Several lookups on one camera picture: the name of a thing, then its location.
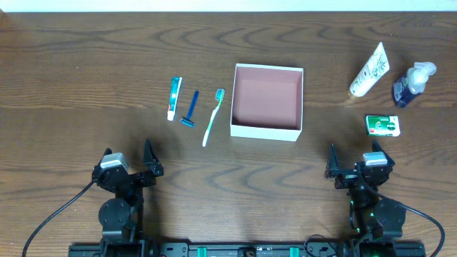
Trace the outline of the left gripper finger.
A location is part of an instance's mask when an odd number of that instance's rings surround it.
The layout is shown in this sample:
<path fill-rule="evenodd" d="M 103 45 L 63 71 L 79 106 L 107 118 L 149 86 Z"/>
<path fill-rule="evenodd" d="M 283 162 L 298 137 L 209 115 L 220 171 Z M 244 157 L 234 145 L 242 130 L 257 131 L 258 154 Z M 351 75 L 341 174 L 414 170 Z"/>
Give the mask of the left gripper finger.
<path fill-rule="evenodd" d="M 110 148 L 107 148 L 105 151 L 104 151 L 104 154 L 103 156 L 107 156 L 109 154 L 112 154 L 112 150 Z"/>
<path fill-rule="evenodd" d="M 155 177 L 163 176 L 164 168 L 155 156 L 149 139 L 146 139 L 144 146 L 144 165 Z"/>

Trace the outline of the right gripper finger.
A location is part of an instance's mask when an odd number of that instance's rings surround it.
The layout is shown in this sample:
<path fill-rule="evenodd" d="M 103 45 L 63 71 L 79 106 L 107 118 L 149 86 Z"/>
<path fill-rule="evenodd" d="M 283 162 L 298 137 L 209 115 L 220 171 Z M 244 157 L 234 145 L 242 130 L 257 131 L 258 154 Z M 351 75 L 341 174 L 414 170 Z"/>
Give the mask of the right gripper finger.
<path fill-rule="evenodd" d="M 332 143 L 330 152 L 328 155 L 328 161 L 326 164 L 326 169 L 324 171 L 324 177 L 325 178 L 335 178 L 339 174 L 339 164 L 338 164 L 338 158 L 336 155 L 336 150 L 335 146 Z"/>
<path fill-rule="evenodd" d="M 377 142 L 376 139 L 372 140 L 371 148 L 372 152 L 382 152 L 387 161 L 392 161 L 392 158 L 382 149 L 381 145 Z"/>

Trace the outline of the green white soap box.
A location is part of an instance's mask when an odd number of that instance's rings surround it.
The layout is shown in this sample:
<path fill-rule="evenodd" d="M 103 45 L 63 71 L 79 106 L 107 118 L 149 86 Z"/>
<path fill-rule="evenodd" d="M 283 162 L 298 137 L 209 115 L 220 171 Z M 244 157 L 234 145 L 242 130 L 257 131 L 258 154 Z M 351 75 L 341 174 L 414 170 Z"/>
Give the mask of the green white soap box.
<path fill-rule="evenodd" d="M 392 136 L 401 134 L 397 116 L 366 116 L 366 131 L 370 136 Z"/>

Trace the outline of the blue soap pump bottle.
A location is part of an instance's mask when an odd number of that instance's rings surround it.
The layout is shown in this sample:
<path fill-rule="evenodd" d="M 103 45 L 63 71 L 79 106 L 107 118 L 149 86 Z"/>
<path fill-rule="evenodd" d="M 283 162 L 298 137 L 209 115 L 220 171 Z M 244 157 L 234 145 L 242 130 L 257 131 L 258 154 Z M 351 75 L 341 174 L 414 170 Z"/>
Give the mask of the blue soap pump bottle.
<path fill-rule="evenodd" d="M 415 62 L 412 68 L 399 78 L 392 88 L 393 101 L 399 108 L 409 105 L 421 95 L 430 76 L 436 73 L 436 65 L 431 62 Z"/>

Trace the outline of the green white toothpaste tube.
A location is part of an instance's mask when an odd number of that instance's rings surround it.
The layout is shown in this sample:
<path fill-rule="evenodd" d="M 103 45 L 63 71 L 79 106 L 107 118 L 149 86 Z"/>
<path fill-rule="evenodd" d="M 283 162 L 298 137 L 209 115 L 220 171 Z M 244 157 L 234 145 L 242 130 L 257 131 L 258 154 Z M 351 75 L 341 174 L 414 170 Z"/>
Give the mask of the green white toothpaste tube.
<path fill-rule="evenodd" d="M 169 95 L 169 108 L 167 111 L 167 120 L 173 121 L 176 115 L 176 108 L 178 105 L 179 91 L 182 84 L 182 77 L 173 77 L 171 79 L 171 90 Z"/>

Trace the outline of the white lotion tube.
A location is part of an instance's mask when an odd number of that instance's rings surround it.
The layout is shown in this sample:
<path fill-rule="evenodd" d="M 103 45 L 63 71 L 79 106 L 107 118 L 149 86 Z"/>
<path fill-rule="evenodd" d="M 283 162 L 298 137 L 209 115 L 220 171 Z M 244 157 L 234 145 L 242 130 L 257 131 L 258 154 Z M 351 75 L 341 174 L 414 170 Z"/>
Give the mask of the white lotion tube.
<path fill-rule="evenodd" d="M 351 98 L 365 96 L 377 81 L 389 71 L 390 64 L 380 42 L 348 89 Z"/>

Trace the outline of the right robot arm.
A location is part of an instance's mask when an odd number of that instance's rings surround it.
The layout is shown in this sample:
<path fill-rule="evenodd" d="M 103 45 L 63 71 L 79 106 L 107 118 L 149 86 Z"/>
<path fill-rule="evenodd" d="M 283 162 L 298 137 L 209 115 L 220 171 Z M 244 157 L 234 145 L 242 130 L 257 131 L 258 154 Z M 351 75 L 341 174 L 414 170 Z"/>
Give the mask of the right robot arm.
<path fill-rule="evenodd" d="M 403 235 L 406 210 L 378 195 L 378 187 L 389 180 L 395 162 L 372 141 L 372 151 L 353 168 L 341 168 L 334 145 L 328 155 L 325 178 L 335 180 L 336 189 L 346 189 L 351 198 L 350 225 L 370 240 L 390 241 Z"/>

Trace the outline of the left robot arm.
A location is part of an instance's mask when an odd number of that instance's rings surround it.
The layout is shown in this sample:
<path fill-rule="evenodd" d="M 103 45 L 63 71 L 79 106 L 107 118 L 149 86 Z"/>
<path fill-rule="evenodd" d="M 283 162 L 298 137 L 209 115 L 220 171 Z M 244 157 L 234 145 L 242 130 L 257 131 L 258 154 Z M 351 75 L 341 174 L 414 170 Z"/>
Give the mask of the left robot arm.
<path fill-rule="evenodd" d="M 143 238 L 143 189 L 156 184 L 164 168 L 155 156 L 151 142 L 144 146 L 145 171 L 129 173 L 125 155 L 107 148 L 99 163 L 94 166 L 92 180 L 96 185 L 115 195 L 99 210 L 102 239 L 109 243 L 133 243 Z"/>

